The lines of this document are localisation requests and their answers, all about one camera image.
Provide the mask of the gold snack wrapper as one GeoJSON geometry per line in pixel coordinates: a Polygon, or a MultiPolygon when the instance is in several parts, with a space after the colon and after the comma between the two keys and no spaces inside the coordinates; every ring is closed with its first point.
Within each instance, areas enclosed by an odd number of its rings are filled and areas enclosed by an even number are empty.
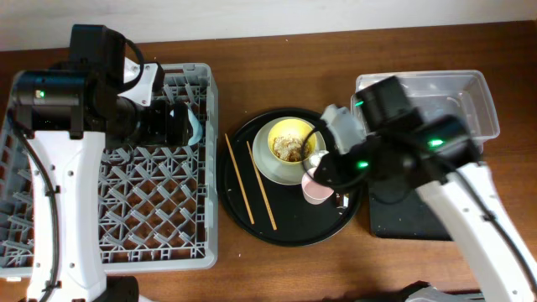
{"type": "Polygon", "coordinates": [[[339,194],[336,193],[335,206],[337,209],[345,210],[349,207],[349,196],[348,194],[339,194]]]}

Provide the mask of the blue cup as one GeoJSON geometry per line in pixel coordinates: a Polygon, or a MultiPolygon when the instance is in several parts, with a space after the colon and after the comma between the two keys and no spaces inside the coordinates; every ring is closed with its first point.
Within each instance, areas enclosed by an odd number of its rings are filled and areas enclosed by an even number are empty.
{"type": "Polygon", "coordinates": [[[169,113],[168,143],[184,147],[197,144],[203,135],[201,123],[188,107],[177,107],[169,113]]]}

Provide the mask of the pink cup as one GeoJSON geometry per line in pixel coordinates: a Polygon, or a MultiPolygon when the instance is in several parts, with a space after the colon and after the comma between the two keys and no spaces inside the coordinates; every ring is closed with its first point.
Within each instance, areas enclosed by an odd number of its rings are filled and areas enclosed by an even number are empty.
{"type": "Polygon", "coordinates": [[[315,182],[311,178],[314,173],[315,168],[311,168],[303,174],[301,180],[301,189],[305,200],[312,205],[318,206],[331,197],[334,193],[334,190],[330,187],[320,185],[315,182]]]}

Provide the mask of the white tissue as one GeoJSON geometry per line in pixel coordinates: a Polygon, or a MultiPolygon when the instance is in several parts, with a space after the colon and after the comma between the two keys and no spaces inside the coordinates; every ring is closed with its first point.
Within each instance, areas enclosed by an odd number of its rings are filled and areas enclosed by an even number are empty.
{"type": "Polygon", "coordinates": [[[308,163],[311,168],[316,168],[320,165],[322,158],[329,154],[327,150],[317,150],[309,158],[308,163]]]}

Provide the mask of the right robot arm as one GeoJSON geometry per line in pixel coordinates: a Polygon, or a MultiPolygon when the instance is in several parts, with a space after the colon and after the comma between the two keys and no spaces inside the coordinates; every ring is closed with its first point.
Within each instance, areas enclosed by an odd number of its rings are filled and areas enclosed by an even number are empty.
{"type": "Polygon", "coordinates": [[[328,106],[315,131],[335,142],[309,178],[338,192],[402,178],[457,245],[487,301],[534,301],[536,261],[498,197],[467,126],[426,122],[397,76],[354,95],[361,118],[328,106]]]}

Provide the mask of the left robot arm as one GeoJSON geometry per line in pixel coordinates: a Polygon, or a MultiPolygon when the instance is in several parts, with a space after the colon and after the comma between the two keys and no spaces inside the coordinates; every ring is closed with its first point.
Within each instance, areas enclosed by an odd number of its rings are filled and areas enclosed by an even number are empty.
{"type": "Polygon", "coordinates": [[[13,79],[6,118],[29,155],[34,264],[29,301],[138,301],[133,276],[106,275],[98,244],[98,176],[108,148],[184,147],[203,128],[190,108],[156,101],[164,70],[103,25],[76,24],[69,57],[13,79]]]}

